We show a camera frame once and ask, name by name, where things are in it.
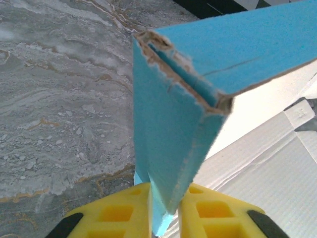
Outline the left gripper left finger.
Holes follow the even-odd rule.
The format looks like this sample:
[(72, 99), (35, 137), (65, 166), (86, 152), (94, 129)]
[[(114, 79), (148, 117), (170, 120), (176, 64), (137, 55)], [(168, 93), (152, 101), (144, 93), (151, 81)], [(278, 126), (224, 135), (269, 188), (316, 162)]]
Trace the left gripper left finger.
[(150, 238), (152, 193), (141, 183), (68, 212), (51, 238)]

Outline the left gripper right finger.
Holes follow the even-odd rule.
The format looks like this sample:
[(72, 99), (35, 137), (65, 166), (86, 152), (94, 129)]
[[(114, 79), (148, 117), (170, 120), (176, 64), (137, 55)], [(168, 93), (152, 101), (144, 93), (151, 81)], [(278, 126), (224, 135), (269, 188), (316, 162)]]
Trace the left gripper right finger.
[(182, 238), (288, 238), (261, 208), (192, 184), (179, 206)]

